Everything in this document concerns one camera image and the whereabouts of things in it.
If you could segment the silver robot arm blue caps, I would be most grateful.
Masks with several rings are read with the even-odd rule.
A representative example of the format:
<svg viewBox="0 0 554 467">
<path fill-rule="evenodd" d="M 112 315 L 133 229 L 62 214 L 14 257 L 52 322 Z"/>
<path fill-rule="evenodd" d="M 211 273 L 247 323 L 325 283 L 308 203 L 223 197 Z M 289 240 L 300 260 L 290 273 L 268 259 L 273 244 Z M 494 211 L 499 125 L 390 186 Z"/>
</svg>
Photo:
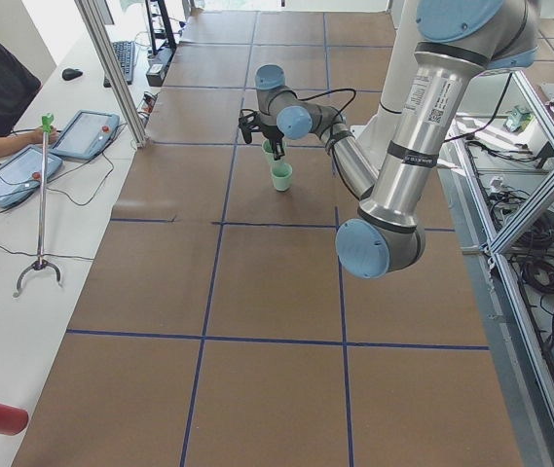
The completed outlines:
<svg viewBox="0 0 554 467">
<path fill-rule="evenodd" d="M 362 133 L 340 110 L 299 98 L 275 64 L 257 70 L 258 108 L 240 130 L 261 132 L 276 158 L 284 139 L 315 135 L 358 202 L 336 235 L 342 266 L 361 278 L 408 268 L 425 251 L 416 207 L 470 81 L 530 66 L 539 18 L 537 1 L 408 1 L 378 112 Z"/>
</svg>

